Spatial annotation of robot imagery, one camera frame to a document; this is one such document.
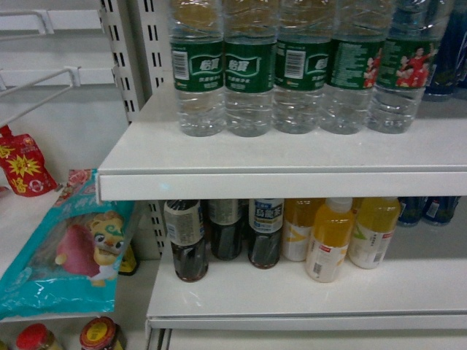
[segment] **clear water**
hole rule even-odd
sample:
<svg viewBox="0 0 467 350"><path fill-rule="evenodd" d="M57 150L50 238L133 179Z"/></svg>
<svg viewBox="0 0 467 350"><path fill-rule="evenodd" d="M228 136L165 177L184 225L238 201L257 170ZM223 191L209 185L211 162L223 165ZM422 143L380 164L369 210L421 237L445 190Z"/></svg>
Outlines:
<svg viewBox="0 0 467 350"><path fill-rule="evenodd" d="M351 42L378 42L385 39L393 13L393 1L337 2L334 39ZM350 90L325 85L320 106L320 127L331 133L350 135L365 122L371 90Z"/></svg>
<svg viewBox="0 0 467 350"><path fill-rule="evenodd" d="M223 2L225 42L273 44L277 40L278 1L226 0ZM225 89L227 129L243 137L255 137L271 129L273 90L239 93Z"/></svg>
<svg viewBox="0 0 467 350"><path fill-rule="evenodd" d="M281 2L279 40L296 43L329 42L334 18L333 1ZM319 119L323 89L288 90L274 87L273 126L284 133L300 134L312 131Z"/></svg>
<svg viewBox="0 0 467 350"><path fill-rule="evenodd" d="M398 0L390 38L441 40L454 0ZM406 132L417 114L425 88L398 89L375 85L366 126L381 133Z"/></svg>
<svg viewBox="0 0 467 350"><path fill-rule="evenodd" d="M220 0L170 2L169 31L173 43L210 43L223 39ZM183 133L211 136L225 127L224 88L207 92L176 90L178 119Z"/></svg>

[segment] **red package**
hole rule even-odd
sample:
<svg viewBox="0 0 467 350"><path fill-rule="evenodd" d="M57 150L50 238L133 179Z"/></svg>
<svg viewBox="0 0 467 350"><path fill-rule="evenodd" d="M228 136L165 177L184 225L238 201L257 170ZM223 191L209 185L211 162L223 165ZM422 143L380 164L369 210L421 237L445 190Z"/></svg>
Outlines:
<svg viewBox="0 0 467 350"><path fill-rule="evenodd" d="M8 126L0 128L0 134L0 166L13 192L35 197L57 188L32 137L28 134L13 136Z"/></svg>

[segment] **snack bag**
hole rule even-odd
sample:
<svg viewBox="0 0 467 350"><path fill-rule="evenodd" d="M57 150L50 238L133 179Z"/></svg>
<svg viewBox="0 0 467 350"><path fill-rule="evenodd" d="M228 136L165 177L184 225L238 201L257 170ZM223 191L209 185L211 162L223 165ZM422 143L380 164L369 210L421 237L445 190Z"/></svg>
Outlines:
<svg viewBox="0 0 467 350"><path fill-rule="evenodd" d="M0 134L0 166L17 195L35 197L57 188L32 137L13 136L8 126L0 128Z"/></svg>
<svg viewBox="0 0 467 350"><path fill-rule="evenodd" d="M113 311L134 202L96 202L96 170L70 171L59 199L0 280L0 319Z"/></svg>

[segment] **blue snack package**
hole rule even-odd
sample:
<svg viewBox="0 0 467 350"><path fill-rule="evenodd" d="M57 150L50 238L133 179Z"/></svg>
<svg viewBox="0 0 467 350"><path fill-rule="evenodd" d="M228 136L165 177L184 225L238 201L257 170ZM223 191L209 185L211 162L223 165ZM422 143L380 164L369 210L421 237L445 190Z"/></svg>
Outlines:
<svg viewBox="0 0 467 350"><path fill-rule="evenodd" d="M113 311L134 204L97 203L96 169L70 171L60 197L0 280L0 319Z"/></svg>

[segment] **red jar lid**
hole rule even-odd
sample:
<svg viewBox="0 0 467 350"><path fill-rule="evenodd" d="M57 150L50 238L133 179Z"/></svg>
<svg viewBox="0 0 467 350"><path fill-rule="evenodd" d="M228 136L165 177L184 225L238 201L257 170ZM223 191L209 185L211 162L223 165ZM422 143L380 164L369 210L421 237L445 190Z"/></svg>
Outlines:
<svg viewBox="0 0 467 350"><path fill-rule="evenodd" d="M102 349L112 342L116 329L115 323L109 317L93 319L81 331L81 346L84 350Z"/></svg>
<svg viewBox="0 0 467 350"><path fill-rule="evenodd" d="M35 323L19 334L16 346L20 350L35 350L45 344L47 336L47 328L42 323Z"/></svg>

